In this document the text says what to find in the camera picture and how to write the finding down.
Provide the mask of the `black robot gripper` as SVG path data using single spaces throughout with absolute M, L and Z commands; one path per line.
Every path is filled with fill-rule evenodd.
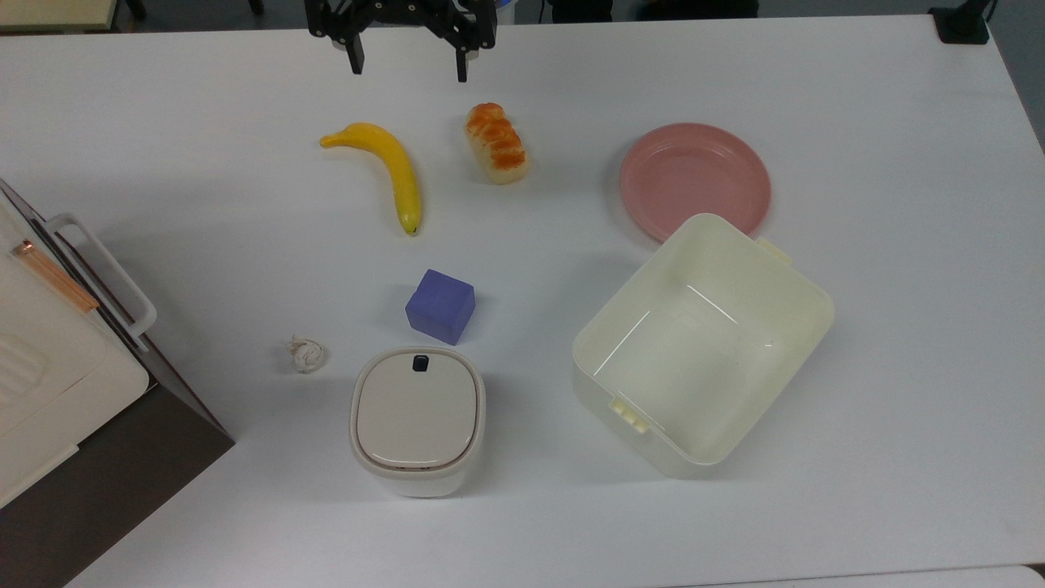
M 380 25 L 419 27 L 455 48 L 456 81 L 468 81 L 470 50 L 496 45 L 496 1 L 306 1 L 307 29 L 347 50 L 352 74 L 361 75 L 362 33 Z

